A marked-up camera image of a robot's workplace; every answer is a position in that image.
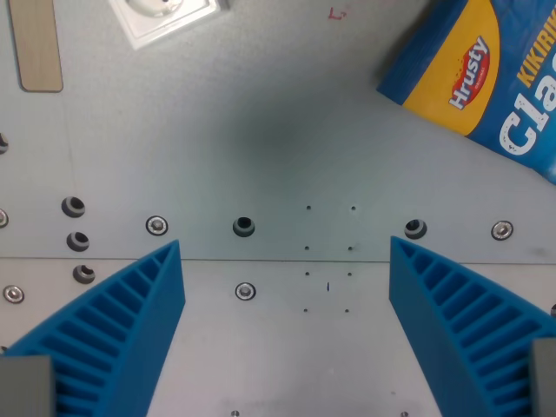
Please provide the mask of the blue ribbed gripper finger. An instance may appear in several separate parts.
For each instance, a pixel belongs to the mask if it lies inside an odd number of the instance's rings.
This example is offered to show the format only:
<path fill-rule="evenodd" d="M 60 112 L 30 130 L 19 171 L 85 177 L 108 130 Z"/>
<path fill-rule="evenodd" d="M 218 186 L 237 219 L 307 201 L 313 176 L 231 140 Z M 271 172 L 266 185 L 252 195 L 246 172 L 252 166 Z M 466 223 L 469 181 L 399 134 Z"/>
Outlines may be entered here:
<path fill-rule="evenodd" d="M 444 416 L 530 416 L 530 349 L 554 319 L 455 261 L 390 241 L 389 300 Z"/>
<path fill-rule="evenodd" d="M 51 359 L 59 416 L 145 416 L 184 306 L 173 241 L 60 308 L 5 355 Z"/>

